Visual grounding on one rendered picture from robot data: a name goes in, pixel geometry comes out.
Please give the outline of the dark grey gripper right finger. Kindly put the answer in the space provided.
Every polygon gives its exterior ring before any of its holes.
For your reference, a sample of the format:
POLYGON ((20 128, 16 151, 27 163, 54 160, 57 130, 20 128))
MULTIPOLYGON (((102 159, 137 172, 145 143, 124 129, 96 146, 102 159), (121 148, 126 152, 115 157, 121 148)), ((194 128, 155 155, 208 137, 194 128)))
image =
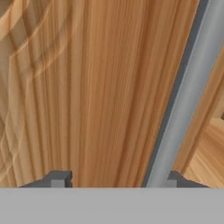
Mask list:
POLYGON ((171 171, 168 179, 165 182, 166 187, 177 187, 177 188, 207 188, 207 185, 192 181, 184 178, 179 172, 171 171))

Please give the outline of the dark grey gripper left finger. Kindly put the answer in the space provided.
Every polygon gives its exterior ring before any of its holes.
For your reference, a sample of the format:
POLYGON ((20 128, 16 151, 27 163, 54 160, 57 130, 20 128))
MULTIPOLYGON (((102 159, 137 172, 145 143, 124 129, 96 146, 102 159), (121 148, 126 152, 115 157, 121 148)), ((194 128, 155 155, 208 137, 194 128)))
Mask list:
POLYGON ((24 187, 72 187, 71 171, 49 171, 43 178, 24 185, 24 187))

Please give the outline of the wooden cabinet door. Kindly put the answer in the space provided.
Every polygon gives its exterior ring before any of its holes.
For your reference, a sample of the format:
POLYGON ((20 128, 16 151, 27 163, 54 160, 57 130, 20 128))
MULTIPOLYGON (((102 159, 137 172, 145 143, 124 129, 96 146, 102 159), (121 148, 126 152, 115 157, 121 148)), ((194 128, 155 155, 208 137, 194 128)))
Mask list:
MULTIPOLYGON (((199 3, 0 0, 0 187, 142 186, 199 3)), ((223 93, 224 41, 172 170, 223 93)))

